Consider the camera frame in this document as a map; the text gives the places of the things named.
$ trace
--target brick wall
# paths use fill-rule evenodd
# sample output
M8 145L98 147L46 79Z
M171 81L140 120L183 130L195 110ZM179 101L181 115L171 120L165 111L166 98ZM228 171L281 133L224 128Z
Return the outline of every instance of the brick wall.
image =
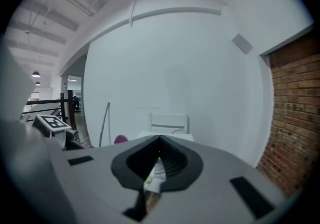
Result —
M320 150L319 50L310 32L270 54L275 102L257 168L288 196L305 185Z

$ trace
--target ceiling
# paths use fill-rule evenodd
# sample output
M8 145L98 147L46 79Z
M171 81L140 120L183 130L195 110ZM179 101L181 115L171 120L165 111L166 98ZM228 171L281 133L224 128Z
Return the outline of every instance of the ceiling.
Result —
M78 28L115 0L24 0L13 14L6 42L23 69L50 78Z

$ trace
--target ceiling light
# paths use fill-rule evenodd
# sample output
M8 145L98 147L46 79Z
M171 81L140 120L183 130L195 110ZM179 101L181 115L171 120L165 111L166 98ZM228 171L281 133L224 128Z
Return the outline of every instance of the ceiling light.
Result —
M35 78L40 78L40 73L38 71L35 71L31 76Z

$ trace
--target purple object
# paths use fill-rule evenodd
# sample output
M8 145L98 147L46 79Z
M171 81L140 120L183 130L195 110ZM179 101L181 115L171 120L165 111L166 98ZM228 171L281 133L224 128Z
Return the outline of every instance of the purple object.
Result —
M118 144L118 143L122 143L122 142L127 142L128 139L126 138L126 136L124 135L118 135L115 140L114 140L114 144Z

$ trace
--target black post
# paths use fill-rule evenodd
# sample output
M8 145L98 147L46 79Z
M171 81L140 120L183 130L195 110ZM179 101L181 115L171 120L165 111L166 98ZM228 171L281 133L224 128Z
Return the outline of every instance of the black post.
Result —
M73 91L68 90L68 111L69 111L69 122L73 130L77 129L75 113L74 113L74 103L73 103Z
M64 121L65 123L67 122L66 120L66 112L65 112L65 94L64 93L61 93L60 94L61 97L60 97L60 104L61 104L61 115L62 115L62 121Z

